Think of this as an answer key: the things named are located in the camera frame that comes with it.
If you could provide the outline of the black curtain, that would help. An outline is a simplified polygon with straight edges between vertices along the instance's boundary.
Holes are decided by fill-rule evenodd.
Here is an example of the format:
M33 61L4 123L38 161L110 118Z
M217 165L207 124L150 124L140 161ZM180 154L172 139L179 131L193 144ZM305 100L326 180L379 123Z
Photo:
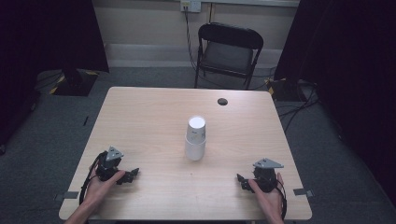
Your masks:
M0 0L0 146L58 69L108 70L92 0Z
M275 77L317 84L396 206L396 0L300 0Z

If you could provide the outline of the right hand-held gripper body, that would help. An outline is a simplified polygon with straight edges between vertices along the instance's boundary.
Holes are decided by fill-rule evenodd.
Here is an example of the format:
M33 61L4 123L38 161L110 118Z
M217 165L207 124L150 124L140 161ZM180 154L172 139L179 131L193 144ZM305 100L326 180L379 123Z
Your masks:
M255 181L263 192L271 192L273 189L281 191L278 187L279 181L276 177L275 168L283 168L282 164L263 158L256 161L253 166Z

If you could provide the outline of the black stand base yellow tape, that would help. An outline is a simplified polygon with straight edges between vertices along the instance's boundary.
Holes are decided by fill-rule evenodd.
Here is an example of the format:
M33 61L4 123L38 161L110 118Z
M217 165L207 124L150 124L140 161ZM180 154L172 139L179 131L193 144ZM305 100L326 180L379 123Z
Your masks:
M268 92L275 101L300 102L299 88L297 83L292 83L286 79L265 80Z
M62 76L49 91L53 95L88 96L98 74L93 71L63 69Z

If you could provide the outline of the person's right hand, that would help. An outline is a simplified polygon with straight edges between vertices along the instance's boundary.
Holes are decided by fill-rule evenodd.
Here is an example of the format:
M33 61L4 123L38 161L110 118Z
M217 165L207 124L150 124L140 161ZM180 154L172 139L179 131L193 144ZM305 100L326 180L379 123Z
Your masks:
M277 189L271 192L263 192L255 180L249 179L249 185L252 187L254 194L258 200L259 206L264 215L278 213L282 216L283 196Z

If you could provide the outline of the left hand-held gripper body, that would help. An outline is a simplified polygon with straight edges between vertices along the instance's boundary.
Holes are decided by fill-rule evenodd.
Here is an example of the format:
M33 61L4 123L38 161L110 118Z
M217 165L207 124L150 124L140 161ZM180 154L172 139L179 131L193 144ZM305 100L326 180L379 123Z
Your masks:
M99 154L95 173L101 181L107 181L119 170L118 165L123 156L124 154L113 146Z

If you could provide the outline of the black folding chair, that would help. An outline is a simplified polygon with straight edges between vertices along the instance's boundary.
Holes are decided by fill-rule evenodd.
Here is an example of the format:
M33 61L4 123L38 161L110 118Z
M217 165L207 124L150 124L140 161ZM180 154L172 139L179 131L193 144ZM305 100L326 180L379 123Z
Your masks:
M252 29L210 22L199 28L198 38L194 87L199 73L209 71L242 78L248 89L262 52L262 36Z

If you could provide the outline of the white paper cup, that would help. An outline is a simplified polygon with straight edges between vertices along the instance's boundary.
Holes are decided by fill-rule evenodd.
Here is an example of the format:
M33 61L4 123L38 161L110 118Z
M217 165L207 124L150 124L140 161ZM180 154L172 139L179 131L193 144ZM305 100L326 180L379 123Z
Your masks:
M198 161L205 155L206 140L202 143L196 144L185 140L185 154L186 157L192 161Z
M186 139L192 144L202 144L205 141L205 119L193 116L188 120Z

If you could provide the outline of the white wall socket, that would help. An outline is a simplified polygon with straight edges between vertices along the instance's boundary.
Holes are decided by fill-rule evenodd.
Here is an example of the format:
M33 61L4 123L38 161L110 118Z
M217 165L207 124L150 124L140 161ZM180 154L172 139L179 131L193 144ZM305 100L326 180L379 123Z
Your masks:
M180 0L180 10L182 12L200 13L202 3L195 0Z

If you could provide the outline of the person's left hand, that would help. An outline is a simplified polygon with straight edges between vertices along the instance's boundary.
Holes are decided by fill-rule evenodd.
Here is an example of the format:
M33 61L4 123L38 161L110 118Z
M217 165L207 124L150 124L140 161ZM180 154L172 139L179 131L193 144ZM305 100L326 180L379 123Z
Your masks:
M98 177L92 177L88 185L83 204L92 208L97 207L112 187L116 185L117 181L124 176L124 174L125 171L120 170L107 181L101 181Z

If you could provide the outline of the grey tape strip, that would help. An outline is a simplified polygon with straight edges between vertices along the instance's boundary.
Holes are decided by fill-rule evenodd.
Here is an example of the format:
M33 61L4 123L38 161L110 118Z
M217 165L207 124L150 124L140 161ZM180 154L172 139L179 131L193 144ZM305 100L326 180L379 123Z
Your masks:
M62 202L64 199L76 199L78 195L78 191L67 191L61 194L56 194L54 200L57 202Z
M305 195L307 198L314 196L314 191L312 189L294 189L295 196Z

